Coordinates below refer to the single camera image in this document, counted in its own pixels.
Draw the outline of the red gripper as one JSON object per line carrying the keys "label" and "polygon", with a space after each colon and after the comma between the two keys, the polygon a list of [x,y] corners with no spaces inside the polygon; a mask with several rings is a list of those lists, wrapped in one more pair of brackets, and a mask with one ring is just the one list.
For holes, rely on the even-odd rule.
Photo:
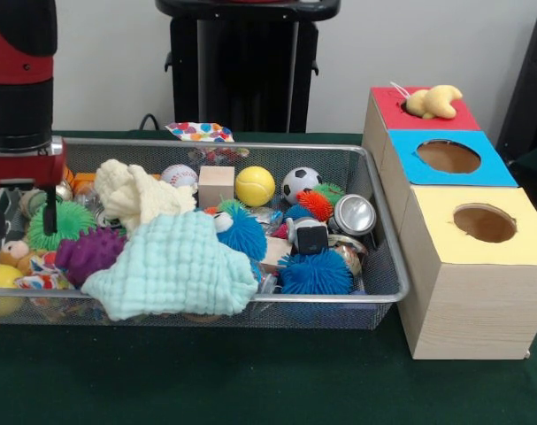
{"label": "red gripper", "polygon": [[[47,147],[33,151],[0,151],[0,188],[45,188],[43,232],[57,229],[56,187],[64,178],[66,146],[61,136],[53,136]],[[4,212],[0,209],[0,238],[6,233]]]}

